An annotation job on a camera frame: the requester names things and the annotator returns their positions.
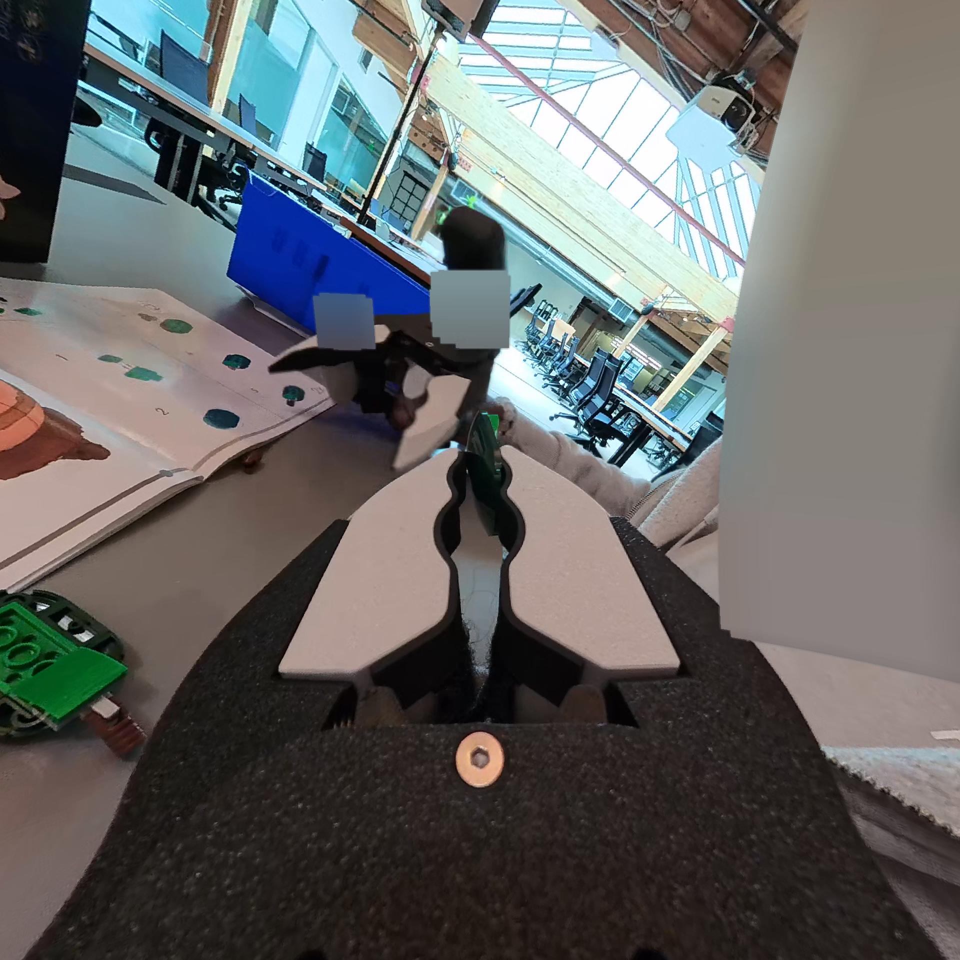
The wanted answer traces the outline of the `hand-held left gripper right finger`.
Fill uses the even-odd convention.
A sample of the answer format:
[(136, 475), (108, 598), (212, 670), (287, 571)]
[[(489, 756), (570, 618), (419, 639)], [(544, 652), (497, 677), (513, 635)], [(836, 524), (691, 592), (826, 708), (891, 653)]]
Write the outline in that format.
[(507, 516), (500, 611), (560, 656), (571, 685), (675, 677), (679, 655), (612, 519), (588, 493), (513, 447), (501, 450)]

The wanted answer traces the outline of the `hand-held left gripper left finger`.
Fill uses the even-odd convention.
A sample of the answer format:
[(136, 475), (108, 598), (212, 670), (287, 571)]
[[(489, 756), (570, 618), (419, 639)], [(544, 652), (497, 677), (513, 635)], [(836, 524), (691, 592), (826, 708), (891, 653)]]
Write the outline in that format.
[(449, 449), (346, 522), (278, 666), (285, 680), (439, 690), (467, 652), (457, 567), (466, 459)]

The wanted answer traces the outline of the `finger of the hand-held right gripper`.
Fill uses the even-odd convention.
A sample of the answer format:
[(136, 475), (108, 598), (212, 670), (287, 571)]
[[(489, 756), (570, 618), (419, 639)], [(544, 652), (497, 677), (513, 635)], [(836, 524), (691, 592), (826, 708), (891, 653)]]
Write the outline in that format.
[(358, 356), (358, 351), (328, 349), (323, 352), (320, 380), (330, 400), (337, 405), (350, 405), (358, 393)]
[(404, 377), (401, 396), (422, 400), (400, 434), (392, 468), (406, 472), (432, 457), (457, 433), (471, 381), (464, 377)]

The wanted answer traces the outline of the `green leaf brick assembly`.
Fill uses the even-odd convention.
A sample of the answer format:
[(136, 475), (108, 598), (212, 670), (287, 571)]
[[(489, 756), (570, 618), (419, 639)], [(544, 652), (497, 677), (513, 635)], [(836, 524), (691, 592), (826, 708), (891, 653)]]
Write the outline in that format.
[(498, 428), (497, 414), (478, 412), (469, 426), (463, 444), (476, 510), (489, 536), (498, 535), (503, 484)]
[(118, 691), (124, 645), (100, 620), (44, 589), (1, 592), (1, 738), (52, 736), (77, 723), (127, 759), (147, 740)]

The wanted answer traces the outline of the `grey desk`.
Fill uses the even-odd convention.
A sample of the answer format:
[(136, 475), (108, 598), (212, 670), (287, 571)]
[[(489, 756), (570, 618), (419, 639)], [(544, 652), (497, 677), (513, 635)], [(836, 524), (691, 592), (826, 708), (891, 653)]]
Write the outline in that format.
[[(67, 162), (43, 272), (11, 278), (157, 289), (269, 354), (299, 335), (227, 279), (233, 240), (82, 130)], [(150, 730), (224, 626), (321, 534), (393, 479), (381, 418), (340, 408), (270, 446), (246, 473), (224, 468), (56, 571), (42, 587), (126, 642), (133, 690), (120, 700)], [(2, 958), (22, 958), (98, 849), (134, 771), (83, 726), (2, 744)]]

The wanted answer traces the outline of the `background table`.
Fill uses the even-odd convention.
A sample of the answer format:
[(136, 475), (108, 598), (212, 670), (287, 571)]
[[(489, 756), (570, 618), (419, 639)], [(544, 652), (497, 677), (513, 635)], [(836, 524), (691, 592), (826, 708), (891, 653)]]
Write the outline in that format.
[(212, 151), (225, 154), (241, 148), (255, 158), (252, 169), (263, 179), (307, 202), (326, 201), (326, 187), (316, 177), (282, 158), (263, 141), (212, 108), (145, 69), (120, 49), (88, 34), (83, 52), (88, 58), (87, 84), (104, 96), (176, 130)]
[(346, 214), (340, 215), (338, 221), (339, 226), (349, 237), (423, 286), (429, 287), (431, 277), (447, 269), (441, 261), (427, 254), (417, 245), (410, 246), (402, 243), (396, 237), (383, 239), (374, 230), (356, 222)]

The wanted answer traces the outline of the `white paper sheet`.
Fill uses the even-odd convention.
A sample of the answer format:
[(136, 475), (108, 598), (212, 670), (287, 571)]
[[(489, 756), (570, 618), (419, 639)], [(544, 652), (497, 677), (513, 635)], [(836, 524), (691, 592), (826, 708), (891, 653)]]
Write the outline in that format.
[(278, 307), (241, 284), (235, 283), (234, 285), (252, 307), (262, 315), (289, 330), (299, 331), (303, 335), (312, 336), (316, 333), (315, 320), (310, 310), (297, 307)]

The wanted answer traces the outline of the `black stand pole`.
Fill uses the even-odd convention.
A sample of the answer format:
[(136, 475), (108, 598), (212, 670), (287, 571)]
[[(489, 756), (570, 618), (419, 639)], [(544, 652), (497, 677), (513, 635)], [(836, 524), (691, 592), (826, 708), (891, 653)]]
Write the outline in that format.
[(436, 29), (433, 31), (431, 41), (424, 57), (422, 57), (421, 60), (414, 66), (412, 80), (406, 97), (402, 103), (400, 114), (393, 126), (393, 129), (391, 130), (390, 137), (378, 161), (373, 177), (371, 178), (370, 185), (366, 189), (361, 209), (356, 217), (356, 222), (359, 226), (366, 227), (368, 221), (370, 220), (370, 212), (373, 200), (378, 198), (386, 177), (388, 176), (388, 169), (391, 167), (393, 161), (397, 158), (399, 150), (401, 150), (401, 141), (406, 137), (409, 131), (415, 106), (419, 102), (419, 91), (425, 77), (426, 67), (429, 65), (429, 62), (436, 50), (438, 41), (441, 39), (444, 32), (444, 26), (442, 24), (438, 24)]

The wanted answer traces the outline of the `row of office chairs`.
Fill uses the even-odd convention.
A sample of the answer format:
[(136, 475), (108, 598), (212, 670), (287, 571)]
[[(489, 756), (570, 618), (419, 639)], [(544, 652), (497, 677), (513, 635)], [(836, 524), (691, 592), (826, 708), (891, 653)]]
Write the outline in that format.
[(520, 316), (529, 323), (515, 343), (518, 376), (530, 387), (530, 414), (547, 428), (558, 428), (580, 449), (614, 467), (626, 468), (639, 457), (648, 473), (666, 470), (694, 453), (693, 428), (679, 426), (631, 388), (627, 375), (640, 366), (642, 354), (615, 355), (597, 347), (580, 351), (586, 338), (577, 335), (559, 313), (542, 301)]

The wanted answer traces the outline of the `studio light panel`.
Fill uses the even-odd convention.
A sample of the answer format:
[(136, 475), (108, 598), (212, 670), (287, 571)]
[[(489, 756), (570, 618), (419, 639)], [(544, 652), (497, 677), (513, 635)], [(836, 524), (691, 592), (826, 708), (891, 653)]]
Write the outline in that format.
[(420, 1), (421, 9), (458, 42), (481, 39), (500, 1)]

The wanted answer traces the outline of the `instruction booklet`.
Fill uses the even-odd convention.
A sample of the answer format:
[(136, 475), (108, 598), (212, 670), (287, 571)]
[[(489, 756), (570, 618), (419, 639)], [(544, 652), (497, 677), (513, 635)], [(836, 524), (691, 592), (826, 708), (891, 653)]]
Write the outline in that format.
[(29, 587), (333, 406), (159, 290), (2, 279), (1, 587)]

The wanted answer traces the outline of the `blue office chair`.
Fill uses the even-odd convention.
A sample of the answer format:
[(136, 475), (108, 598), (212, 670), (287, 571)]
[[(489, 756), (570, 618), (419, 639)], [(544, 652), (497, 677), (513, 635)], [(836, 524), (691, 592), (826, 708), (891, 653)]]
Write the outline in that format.
[(158, 64), (159, 75), (166, 83), (205, 108), (210, 106), (209, 65), (165, 30), (160, 32)]

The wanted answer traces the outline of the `grey fabric chair seat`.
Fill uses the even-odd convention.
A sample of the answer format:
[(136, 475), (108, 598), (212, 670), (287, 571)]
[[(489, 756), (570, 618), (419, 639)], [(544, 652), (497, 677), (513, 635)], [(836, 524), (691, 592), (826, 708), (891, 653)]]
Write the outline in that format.
[(822, 747), (854, 825), (943, 958), (959, 957), (959, 750)]

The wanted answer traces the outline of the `dark orchid set box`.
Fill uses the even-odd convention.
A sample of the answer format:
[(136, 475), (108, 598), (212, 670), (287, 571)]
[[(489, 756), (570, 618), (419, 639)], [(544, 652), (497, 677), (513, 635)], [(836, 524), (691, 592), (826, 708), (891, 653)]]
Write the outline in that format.
[(1, 260), (47, 262), (90, 1), (1, 3)]

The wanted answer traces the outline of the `wooden post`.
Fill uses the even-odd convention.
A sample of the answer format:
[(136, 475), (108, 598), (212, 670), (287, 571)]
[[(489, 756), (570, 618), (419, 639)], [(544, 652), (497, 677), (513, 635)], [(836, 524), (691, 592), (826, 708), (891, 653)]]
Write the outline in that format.
[(210, 109), (224, 114), (253, 1), (207, 1), (201, 54), (206, 57)]

